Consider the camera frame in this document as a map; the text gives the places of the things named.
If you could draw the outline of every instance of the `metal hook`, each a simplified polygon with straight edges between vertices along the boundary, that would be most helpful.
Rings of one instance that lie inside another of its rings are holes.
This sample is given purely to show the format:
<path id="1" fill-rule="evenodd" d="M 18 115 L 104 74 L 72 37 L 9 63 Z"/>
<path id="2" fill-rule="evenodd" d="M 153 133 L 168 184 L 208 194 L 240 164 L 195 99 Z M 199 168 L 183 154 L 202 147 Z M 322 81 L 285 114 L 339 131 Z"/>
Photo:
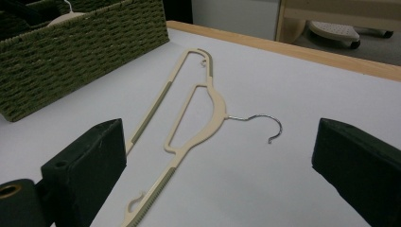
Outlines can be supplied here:
<path id="1" fill-rule="evenodd" d="M 233 120 L 238 120 L 238 121 L 249 121 L 249 120 L 252 120 L 252 119 L 254 119 L 256 117 L 260 117 L 260 116 L 265 116 L 265 117 L 268 117 L 270 119 L 273 119 L 275 122 L 277 122 L 278 126 L 280 127 L 280 131 L 276 135 L 274 135 L 274 136 L 269 138 L 269 144 L 271 144 L 271 140 L 279 137 L 281 135 L 281 133 L 283 132 L 283 126 L 281 125 L 281 122 L 277 118 L 275 118 L 274 116 L 270 116 L 270 115 L 267 115 L 267 114 L 257 114 L 257 115 L 250 116 L 248 118 L 242 118 L 242 117 L 230 116 L 229 115 L 229 116 L 227 116 L 227 119 L 233 119 Z"/>

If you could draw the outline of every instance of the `wicker basket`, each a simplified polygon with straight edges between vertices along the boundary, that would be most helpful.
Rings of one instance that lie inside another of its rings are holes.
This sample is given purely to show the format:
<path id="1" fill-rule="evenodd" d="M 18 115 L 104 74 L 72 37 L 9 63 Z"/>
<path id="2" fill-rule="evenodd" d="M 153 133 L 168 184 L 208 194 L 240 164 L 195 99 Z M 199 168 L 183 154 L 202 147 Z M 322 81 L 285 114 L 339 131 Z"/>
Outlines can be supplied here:
<path id="1" fill-rule="evenodd" d="M 79 4 L 85 1 L 76 1 L 70 1 L 74 11 L 87 13 L 0 43 L 0 114 L 8 121 L 168 42 L 162 0 L 128 0 L 96 10 L 87 3 L 89 12 Z"/>

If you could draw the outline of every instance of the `beige hanger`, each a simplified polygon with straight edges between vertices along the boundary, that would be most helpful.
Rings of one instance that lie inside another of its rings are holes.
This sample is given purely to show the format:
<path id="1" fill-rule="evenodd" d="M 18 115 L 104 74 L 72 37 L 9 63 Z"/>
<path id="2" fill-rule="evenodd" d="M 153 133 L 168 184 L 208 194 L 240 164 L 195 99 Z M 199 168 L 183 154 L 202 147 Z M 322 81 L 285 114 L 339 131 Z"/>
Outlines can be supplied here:
<path id="1" fill-rule="evenodd" d="M 64 15 L 56 18 L 56 19 L 54 19 L 47 26 L 53 26 L 53 25 L 58 24 L 60 22 L 63 22 L 63 21 L 69 20 L 71 18 L 78 17 L 80 15 L 85 14 L 83 12 L 73 12 L 73 7 L 71 6 L 71 3 L 68 2 L 67 0 L 64 0 L 64 2 L 70 6 L 70 12 L 67 13 L 67 14 L 64 14 Z"/>
<path id="2" fill-rule="evenodd" d="M 156 200 L 158 195 L 161 193 L 161 191 L 163 190 L 163 188 L 165 187 L 167 182 L 170 180 L 170 178 L 172 177 L 175 170 L 177 169 L 177 167 L 179 166 L 179 164 L 181 163 L 181 161 L 183 160 L 185 155 L 188 153 L 188 151 L 190 149 L 192 149 L 194 146 L 196 146 L 196 145 L 202 143 L 203 141 L 205 141 L 206 139 L 210 138 L 214 133 L 216 133 L 216 131 L 218 131 L 218 129 L 221 127 L 224 120 L 234 119 L 234 120 L 248 121 L 248 120 L 254 119 L 259 116 L 265 116 L 265 117 L 271 118 L 274 121 L 276 121 L 280 127 L 279 133 L 274 135 L 273 137 L 269 138 L 269 143 L 271 143 L 272 139 L 278 137 L 282 133 L 282 125 L 281 125 L 280 121 L 278 121 L 276 118 L 266 115 L 266 114 L 258 114 L 258 115 L 251 116 L 249 118 L 229 116 L 226 113 L 226 105 L 225 105 L 224 99 L 218 93 L 218 91 L 216 91 L 216 89 L 213 87 L 212 57 L 210 56 L 209 53 L 207 53 L 204 50 L 188 49 L 180 57 L 179 62 L 176 64 L 173 72 L 171 73 L 171 75 L 165 85 L 165 89 L 162 90 L 162 92 L 159 94 L 159 97 L 156 99 L 153 107 L 148 112 L 147 117 L 144 119 L 141 126 L 138 128 L 138 130 L 136 131 L 136 133 L 134 134 L 132 139 L 129 141 L 126 148 L 131 149 L 132 146 L 136 143 L 140 134 L 145 129 L 147 123 L 149 122 L 151 117 L 156 112 L 161 101 L 166 96 L 166 92 L 168 91 L 169 87 L 171 86 L 171 83 L 174 81 L 174 78 L 176 78 L 178 72 L 180 71 L 180 69 L 183 65 L 184 60 L 190 53 L 200 54 L 204 57 L 204 60 L 202 63 L 204 63 L 207 67 L 206 68 L 206 83 L 197 84 L 194 86 L 194 88 L 192 89 L 188 98 L 186 99 L 186 101 L 180 111 L 180 114 L 174 123 L 173 128 L 171 129 L 171 131 L 166 139 L 165 150 L 167 152 L 171 152 L 171 153 L 175 154 L 173 160 L 171 160 L 171 162 L 168 164 L 165 171 L 162 173 L 161 177 L 159 177 L 159 179 L 156 181 L 156 183 L 153 185 L 153 187 L 149 190 L 149 192 L 144 196 L 143 199 L 140 200 L 139 204 L 133 210 L 133 212 L 130 212 L 130 206 L 133 203 L 133 201 L 130 202 L 130 205 L 127 207 L 126 212 L 125 212 L 124 222 L 121 225 L 122 227 L 123 226 L 124 227 L 137 226 L 139 224 L 139 222 L 145 216 L 145 214 L 148 211 L 148 209 L 150 208 L 150 206 L 153 204 L 153 202 Z M 198 132 L 194 137 L 189 139 L 182 147 L 173 148 L 172 146 L 170 146 L 170 143 L 174 137 L 176 130 L 178 129 L 178 127 L 180 125 L 180 122 L 183 119 L 183 115 L 184 115 L 193 95 L 195 94 L 196 89 L 199 87 L 205 87 L 207 89 L 208 95 L 212 99 L 213 106 L 214 106 L 212 118 L 200 132 Z"/>

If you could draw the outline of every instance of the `hanger hook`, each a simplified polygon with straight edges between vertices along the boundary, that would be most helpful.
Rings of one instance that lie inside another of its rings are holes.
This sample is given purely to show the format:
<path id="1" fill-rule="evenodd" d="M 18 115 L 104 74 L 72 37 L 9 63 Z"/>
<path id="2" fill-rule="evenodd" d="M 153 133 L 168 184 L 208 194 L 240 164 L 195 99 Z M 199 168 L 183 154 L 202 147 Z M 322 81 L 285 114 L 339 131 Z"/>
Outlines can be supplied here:
<path id="1" fill-rule="evenodd" d="M 281 135 L 281 133 L 283 132 L 283 126 L 281 125 L 281 122 L 277 118 L 275 118 L 274 116 L 270 116 L 270 115 L 267 115 L 267 114 L 256 114 L 256 115 L 250 116 L 248 118 L 242 118 L 242 117 L 230 116 L 229 115 L 229 116 L 227 116 L 227 118 L 228 119 L 233 119 L 233 120 L 238 120 L 238 121 L 249 121 L 249 120 L 252 120 L 252 119 L 254 119 L 256 117 L 261 117 L 261 116 L 273 119 L 275 122 L 277 122 L 278 126 L 280 127 L 280 130 L 278 131 L 278 133 L 269 138 L 269 144 L 271 144 L 271 140 L 279 137 Z"/>
<path id="2" fill-rule="evenodd" d="M 65 2 L 66 4 L 68 4 L 68 6 L 70 6 L 70 12 L 73 12 L 73 7 L 71 6 L 71 3 L 68 2 L 67 0 L 64 0 L 64 2 Z"/>

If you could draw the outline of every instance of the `wooden table edge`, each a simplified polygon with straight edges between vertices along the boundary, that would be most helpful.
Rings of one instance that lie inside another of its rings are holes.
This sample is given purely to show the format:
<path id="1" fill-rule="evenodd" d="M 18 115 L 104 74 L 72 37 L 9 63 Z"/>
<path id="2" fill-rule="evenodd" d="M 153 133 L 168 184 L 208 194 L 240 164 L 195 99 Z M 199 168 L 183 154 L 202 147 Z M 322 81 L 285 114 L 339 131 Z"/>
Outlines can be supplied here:
<path id="1" fill-rule="evenodd" d="M 342 56 L 339 54 L 304 48 L 292 44 L 282 44 L 275 41 L 264 40 L 205 26 L 190 25 L 176 21 L 167 21 L 166 25 L 168 28 L 227 41 L 234 44 L 247 45 L 249 47 L 342 68 L 364 75 L 401 81 L 401 66 Z"/>

